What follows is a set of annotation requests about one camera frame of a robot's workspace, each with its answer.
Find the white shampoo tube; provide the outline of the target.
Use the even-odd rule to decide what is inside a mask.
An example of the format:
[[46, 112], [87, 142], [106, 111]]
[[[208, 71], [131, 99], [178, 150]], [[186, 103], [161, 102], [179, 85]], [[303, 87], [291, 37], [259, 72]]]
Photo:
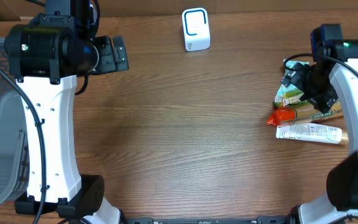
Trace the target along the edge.
[[349, 143], [349, 137], [346, 131], [343, 131], [340, 128], [316, 123], [278, 126], [276, 130], [276, 138], [328, 144]]

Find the orange spaghetti pack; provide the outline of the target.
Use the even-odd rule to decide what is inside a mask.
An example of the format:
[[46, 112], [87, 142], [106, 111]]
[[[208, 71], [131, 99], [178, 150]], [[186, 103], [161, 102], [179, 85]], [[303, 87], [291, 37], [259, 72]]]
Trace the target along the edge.
[[300, 123], [311, 123], [313, 121], [331, 119], [340, 116], [343, 116], [343, 112], [339, 101], [333, 104], [332, 108], [325, 113], [316, 110], [311, 103], [306, 102], [275, 109], [269, 116], [267, 124], [285, 126]]

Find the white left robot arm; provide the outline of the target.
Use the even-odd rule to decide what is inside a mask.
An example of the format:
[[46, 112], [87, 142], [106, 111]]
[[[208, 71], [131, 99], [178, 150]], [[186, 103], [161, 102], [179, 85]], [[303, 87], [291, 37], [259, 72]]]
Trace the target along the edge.
[[100, 175], [81, 174], [75, 156], [77, 79], [129, 68], [121, 36], [97, 36], [97, 1], [47, 1], [43, 13], [8, 33], [4, 48], [27, 126], [29, 182], [14, 203], [21, 215], [56, 212], [67, 223], [125, 222], [104, 197]]

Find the green snack bar wrapper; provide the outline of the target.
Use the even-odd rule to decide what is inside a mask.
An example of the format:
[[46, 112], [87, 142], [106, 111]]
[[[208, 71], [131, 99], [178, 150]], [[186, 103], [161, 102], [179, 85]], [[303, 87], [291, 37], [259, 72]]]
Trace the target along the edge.
[[274, 105], [276, 108], [283, 108], [286, 106], [302, 105], [307, 103], [307, 101], [300, 100], [302, 96], [303, 92], [296, 86], [292, 84], [289, 84], [288, 86], [281, 84], [275, 96]]

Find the teal snack packet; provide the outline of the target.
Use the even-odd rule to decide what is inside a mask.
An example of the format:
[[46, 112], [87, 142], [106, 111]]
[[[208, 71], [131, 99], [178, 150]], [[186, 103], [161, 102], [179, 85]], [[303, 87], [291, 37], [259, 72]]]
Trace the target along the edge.
[[284, 76], [292, 77], [295, 73], [305, 73], [310, 69], [308, 62], [290, 60], [286, 63]]

